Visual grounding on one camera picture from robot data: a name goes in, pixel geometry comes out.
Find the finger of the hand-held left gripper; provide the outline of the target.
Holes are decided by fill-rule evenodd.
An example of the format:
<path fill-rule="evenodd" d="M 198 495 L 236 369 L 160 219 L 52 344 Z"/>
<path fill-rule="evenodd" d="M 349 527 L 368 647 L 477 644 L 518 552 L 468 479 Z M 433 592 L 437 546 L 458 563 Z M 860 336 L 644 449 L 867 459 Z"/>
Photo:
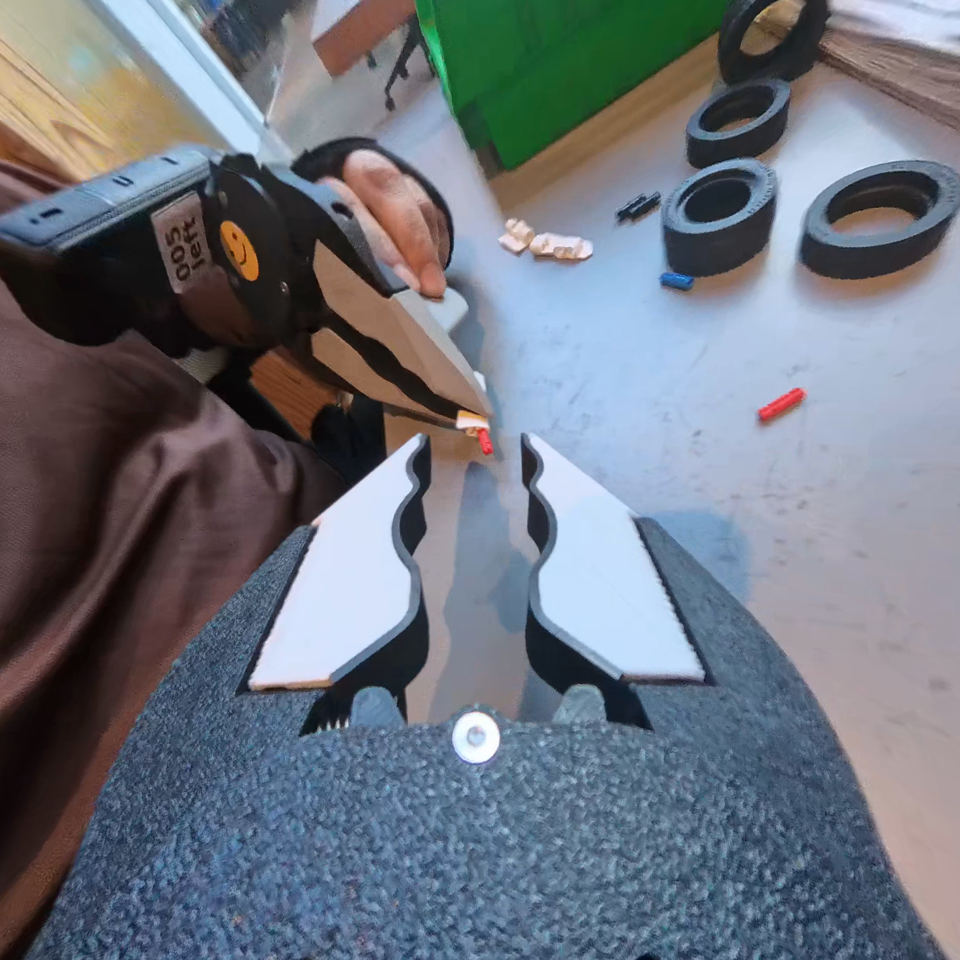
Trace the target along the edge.
<path fill-rule="evenodd" d="M 345 390 L 382 403 L 391 414 L 456 429 L 455 421 L 460 410 L 455 415 L 439 414 L 411 399 L 400 387 L 375 372 L 356 349 L 332 330 L 318 330 L 311 336 L 310 342 L 316 361 L 340 378 L 347 385 Z"/>
<path fill-rule="evenodd" d="M 376 373 L 438 414 L 493 416 L 481 378 L 441 323 L 466 317 L 461 294 L 449 289 L 437 303 L 410 289 L 381 294 L 321 241 L 313 269 L 330 311 L 319 330 L 332 330 Z"/>

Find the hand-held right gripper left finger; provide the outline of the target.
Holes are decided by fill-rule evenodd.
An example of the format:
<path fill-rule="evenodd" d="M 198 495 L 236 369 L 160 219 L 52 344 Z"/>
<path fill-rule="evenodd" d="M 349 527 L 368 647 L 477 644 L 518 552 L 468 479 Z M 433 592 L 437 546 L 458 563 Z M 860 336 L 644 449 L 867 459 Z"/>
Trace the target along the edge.
<path fill-rule="evenodd" d="M 414 554 L 431 447 L 416 434 L 311 527 L 247 679 L 249 690 L 406 690 L 429 625 Z"/>

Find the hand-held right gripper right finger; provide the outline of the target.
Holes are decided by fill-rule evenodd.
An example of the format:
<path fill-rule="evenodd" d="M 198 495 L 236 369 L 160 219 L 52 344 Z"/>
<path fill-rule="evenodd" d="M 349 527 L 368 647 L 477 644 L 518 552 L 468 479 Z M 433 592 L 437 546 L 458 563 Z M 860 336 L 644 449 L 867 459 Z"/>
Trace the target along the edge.
<path fill-rule="evenodd" d="M 534 627 L 613 682 L 704 684 L 640 515 L 537 434 L 520 453 Z"/>

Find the wooden beam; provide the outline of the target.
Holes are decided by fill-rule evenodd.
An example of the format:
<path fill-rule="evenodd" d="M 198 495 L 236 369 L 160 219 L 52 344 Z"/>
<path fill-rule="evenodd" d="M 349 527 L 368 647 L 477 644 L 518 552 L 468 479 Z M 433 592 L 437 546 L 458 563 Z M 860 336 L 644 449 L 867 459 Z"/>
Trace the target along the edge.
<path fill-rule="evenodd" d="M 2 158 L 77 181 L 110 157 L 104 132 L 6 41 L 1 42 Z"/>

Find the green plastic bin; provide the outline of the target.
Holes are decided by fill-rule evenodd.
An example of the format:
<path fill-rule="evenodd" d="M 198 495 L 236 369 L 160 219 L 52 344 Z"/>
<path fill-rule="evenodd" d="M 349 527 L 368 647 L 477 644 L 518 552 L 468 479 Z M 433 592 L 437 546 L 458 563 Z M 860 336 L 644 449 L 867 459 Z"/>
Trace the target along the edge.
<path fill-rule="evenodd" d="M 416 1 L 468 147 L 510 171 L 714 35 L 725 1 Z"/>

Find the grey desk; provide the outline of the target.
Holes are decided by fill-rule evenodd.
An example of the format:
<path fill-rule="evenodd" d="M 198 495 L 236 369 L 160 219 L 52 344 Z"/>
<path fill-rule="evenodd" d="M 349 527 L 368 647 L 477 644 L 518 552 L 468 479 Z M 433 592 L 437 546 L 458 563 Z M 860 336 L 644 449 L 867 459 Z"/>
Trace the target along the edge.
<path fill-rule="evenodd" d="M 450 278 L 469 303 L 459 344 L 497 414 L 493 458 L 431 438 L 415 554 L 430 647 L 410 718 L 474 702 L 553 711 L 523 642 L 538 552 L 520 434 L 537 434 L 660 523 L 793 660 L 911 900 L 958 958 L 958 223 L 876 280 L 822 278 L 797 253 L 825 187 L 895 160 L 958 169 L 958 133 L 818 66 L 764 157 L 779 185 L 768 246 L 684 294 L 659 283 L 657 214 L 618 225 L 625 200 L 606 222 L 503 214 L 438 85 L 415 91 L 376 134 L 450 204 Z M 667 197 L 690 172 L 641 193 Z M 510 218 L 583 237 L 593 256 L 514 256 L 498 245 Z M 794 388 L 804 402 L 760 423 Z"/>

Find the person's left hand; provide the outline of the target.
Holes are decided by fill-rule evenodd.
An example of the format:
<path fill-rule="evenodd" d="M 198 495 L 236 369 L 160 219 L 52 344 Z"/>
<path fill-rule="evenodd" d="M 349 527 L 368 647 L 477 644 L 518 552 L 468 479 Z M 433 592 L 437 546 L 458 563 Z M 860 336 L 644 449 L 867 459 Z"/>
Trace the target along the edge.
<path fill-rule="evenodd" d="M 318 183 L 333 189 L 358 219 L 375 256 L 409 288 L 441 300 L 453 239 L 450 219 L 412 174 L 374 150 L 355 150 L 340 176 Z"/>

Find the black rubber toy tire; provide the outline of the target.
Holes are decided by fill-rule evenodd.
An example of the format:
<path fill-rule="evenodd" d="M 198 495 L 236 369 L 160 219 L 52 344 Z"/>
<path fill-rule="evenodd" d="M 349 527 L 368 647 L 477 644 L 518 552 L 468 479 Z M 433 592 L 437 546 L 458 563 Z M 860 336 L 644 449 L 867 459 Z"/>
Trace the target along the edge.
<path fill-rule="evenodd" d="M 838 179 L 813 200 L 803 222 L 799 259 L 827 279 L 885 277 L 931 255 L 958 208 L 959 177 L 948 165 L 923 160 L 871 165 Z M 848 216 L 881 209 L 899 210 L 911 222 L 875 234 L 836 228 Z"/>
<path fill-rule="evenodd" d="M 830 15 L 827 1 L 788 2 L 797 16 L 780 41 L 762 53 L 749 53 L 744 49 L 749 28 L 776 4 L 776 1 L 733 1 L 727 5 L 717 45 L 718 70 L 726 85 L 767 79 L 791 82 L 810 71 Z"/>
<path fill-rule="evenodd" d="M 712 164 L 688 177 L 661 209 L 670 269 L 708 278 L 761 254 L 771 237 L 778 194 L 775 171 L 752 158 Z"/>
<path fill-rule="evenodd" d="M 779 78 L 754 79 L 715 91 L 689 118 L 686 157 L 696 169 L 755 159 L 783 137 L 791 85 Z"/>

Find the open instruction book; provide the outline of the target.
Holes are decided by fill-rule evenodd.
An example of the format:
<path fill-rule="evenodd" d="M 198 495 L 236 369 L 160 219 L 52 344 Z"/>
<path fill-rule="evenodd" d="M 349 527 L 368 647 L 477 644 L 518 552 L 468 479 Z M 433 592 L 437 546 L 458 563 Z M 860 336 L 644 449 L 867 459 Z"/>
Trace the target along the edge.
<path fill-rule="evenodd" d="M 828 66 L 959 129 L 957 1 L 830 1 Z"/>

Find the glass window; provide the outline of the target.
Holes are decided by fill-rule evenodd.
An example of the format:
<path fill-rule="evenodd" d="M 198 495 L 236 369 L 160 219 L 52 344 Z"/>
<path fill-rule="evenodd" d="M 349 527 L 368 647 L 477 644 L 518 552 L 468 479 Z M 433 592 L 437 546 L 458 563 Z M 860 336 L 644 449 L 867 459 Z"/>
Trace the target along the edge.
<path fill-rule="evenodd" d="M 3 1 L 1 40 L 103 131 L 103 170 L 183 143 L 261 154 L 265 108 L 215 46 L 209 6 Z"/>

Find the tan wooden board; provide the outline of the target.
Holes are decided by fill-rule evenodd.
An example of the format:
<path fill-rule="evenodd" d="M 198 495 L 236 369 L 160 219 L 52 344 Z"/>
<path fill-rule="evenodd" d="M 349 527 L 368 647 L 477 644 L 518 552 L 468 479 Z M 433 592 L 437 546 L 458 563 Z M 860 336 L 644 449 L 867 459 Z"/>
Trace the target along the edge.
<path fill-rule="evenodd" d="M 489 191 L 506 215 L 534 222 L 607 222 L 615 208 L 688 170 L 686 126 L 719 80 L 717 34 L 642 81 Z"/>

